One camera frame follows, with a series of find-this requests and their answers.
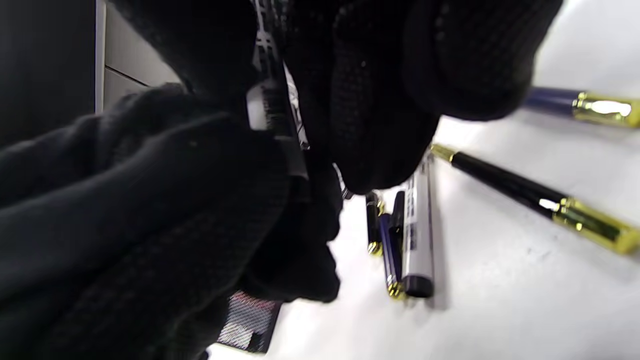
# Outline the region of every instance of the black pen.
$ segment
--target black pen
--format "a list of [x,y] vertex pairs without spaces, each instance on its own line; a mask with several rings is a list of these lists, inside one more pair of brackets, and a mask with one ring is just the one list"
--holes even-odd
[[573,197],[442,145],[433,144],[431,153],[555,223],[618,254],[628,254],[640,241],[637,229]]
[[367,251],[371,255],[382,255],[382,239],[380,238],[380,221],[378,216],[384,211],[382,201],[376,193],[370,192],[365,195],[367,206]]

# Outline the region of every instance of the wall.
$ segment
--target wall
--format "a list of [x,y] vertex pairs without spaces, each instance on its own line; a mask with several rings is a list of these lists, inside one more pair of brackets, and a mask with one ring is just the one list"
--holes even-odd
[[91,113],[95,3],[0,0],[0,147]]

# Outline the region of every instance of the black and gold pen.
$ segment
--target black and gold pen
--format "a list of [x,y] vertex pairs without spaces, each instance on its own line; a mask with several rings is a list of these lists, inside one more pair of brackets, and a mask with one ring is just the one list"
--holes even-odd
[[433,144],[431,153],[553,222],[618,254],[628,254],[640,241],[640,231],[636,228],[573,197],[442,145]]
[[640,127],[640,100],[593,92],[533,87],[522,107],[575,120],[621,127]]
[[380,222],[378,216],[384,212],[382,201],[374,192],[365,195],[367,206],[367,251],[371,255],[382,255],[382,239],[380,238]]

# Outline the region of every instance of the gold pen tip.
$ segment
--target gold pen tip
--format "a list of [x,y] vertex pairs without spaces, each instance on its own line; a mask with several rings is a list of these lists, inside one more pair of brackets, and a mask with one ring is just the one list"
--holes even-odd
[[402,284],[399,282],[394,282],[389,286],[389,296],[395,300],[404,300],[406,295],[404,294],[404,289]]
[[382,255],[382,246],[378,242],[372,242],[369,244],[369,248],[367,249],[369,253],[373,256]]
[[453,156],[457,151],[448,148],[446,146],[440,145],[438,143],[433,143],[429,147],[429,151],[440,159],[451,162],[453,160]]

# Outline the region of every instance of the black knit glove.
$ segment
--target black knit glove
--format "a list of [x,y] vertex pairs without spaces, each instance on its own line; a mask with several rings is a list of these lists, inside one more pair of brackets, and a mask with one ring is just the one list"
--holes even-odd
[[[195,92],[251,82],[252,2],[112,2]],[[309,144],[364,194],[413,173],[441,115],[513,111],[562,0],[258,3],[275,13]]]
[[331,301],[332,164],[168,85],[0,153],[3,359],[198,359],[227,297]]
[[415,170],[440,115],[513,111],[562,0],[279,0],[309,144],[347,187]]

